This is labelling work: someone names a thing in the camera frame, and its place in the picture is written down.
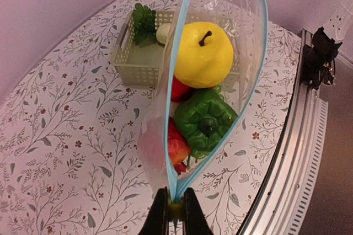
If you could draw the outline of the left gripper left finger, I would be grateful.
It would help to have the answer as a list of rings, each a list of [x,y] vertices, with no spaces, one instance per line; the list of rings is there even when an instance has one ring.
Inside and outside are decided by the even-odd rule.
[[[168,234],[168,189],[160,188],[156,192],[140,235]]]

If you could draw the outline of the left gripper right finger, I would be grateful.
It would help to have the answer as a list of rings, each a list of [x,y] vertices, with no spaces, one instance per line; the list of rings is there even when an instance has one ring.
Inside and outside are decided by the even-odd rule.
[[[207,235],[211,229],[207,224],[200,203],[192,188],[187,188],[184,193],[184,220],[183,234],[185,235]]]

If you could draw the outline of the red toy apple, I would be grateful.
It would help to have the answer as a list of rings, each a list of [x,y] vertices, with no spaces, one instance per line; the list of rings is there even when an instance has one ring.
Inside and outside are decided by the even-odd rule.
[[[184,160],[190,154],[191,148],[184,136],[177,129],[172,117],[168,120],[168,154],[178,175],[186,172]]]

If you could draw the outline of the yellow toy apple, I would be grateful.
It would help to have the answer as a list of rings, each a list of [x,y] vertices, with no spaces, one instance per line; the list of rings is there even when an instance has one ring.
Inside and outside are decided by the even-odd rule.
[[[174,77],[196,88],[211,88],[229,74],[234,57],[226,32],[210,22],[193,22],[183,28]]]

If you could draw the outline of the clear zip top bag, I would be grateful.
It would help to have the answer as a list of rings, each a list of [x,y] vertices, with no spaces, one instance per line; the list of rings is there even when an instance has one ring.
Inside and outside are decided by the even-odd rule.
[[[181,0],[138,156],[153,191],[178,202],[235,131],[255,91],[268,33],[266,0]]]

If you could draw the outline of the green toy grapes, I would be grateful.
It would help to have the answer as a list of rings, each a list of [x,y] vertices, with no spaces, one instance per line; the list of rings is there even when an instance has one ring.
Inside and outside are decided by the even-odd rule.
[[[155,18],[155,10],[140,3],[135,4],[132,11],[132,19],[135,33],[134,42],[136,45],[141,44],[148,37],[156,34]]]

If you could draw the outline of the green toy vegetable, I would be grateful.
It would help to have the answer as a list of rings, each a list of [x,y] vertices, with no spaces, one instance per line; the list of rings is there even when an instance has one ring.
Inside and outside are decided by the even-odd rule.
[[[190,148],[210,153],[221,142],[238,114],[212,89],[198,89],[174,112],[174,123]]]

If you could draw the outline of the beige perforated plastic basket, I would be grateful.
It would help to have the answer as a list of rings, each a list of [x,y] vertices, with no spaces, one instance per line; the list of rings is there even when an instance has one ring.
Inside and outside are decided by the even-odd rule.
[[[187,14],[186,23],[198,21],[212,22],[222,27],[233,45],[232,69],[222,82],[223,89],[231,92],[240,80],[239,51],[234,22],[225,15],[215,13],[193,11]],[[154,35],[148,36],[138,45],[135,44],[135,25],[132,13],[129,13],[119,33],[111,60],[124,85],[155,86],[164,60],[163,50],[164,45],[158,43]]]

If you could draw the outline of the red toy pepper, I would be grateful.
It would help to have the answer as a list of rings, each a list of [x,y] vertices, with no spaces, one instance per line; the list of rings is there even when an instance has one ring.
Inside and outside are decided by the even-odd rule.
[[[183,84],[176,77],[173,77],[171,101],[182,103],[187,101],[194,93],[195,89]]]

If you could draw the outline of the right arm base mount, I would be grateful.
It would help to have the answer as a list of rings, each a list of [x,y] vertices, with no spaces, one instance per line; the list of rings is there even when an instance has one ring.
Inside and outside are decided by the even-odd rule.
[[[303,47],[303,72],[301,81],[318,90],[319,86],[333,85],[335,78],[335,58],[339,54],[342,42],[330,38],[320,27],[312,36],[311,44]]]

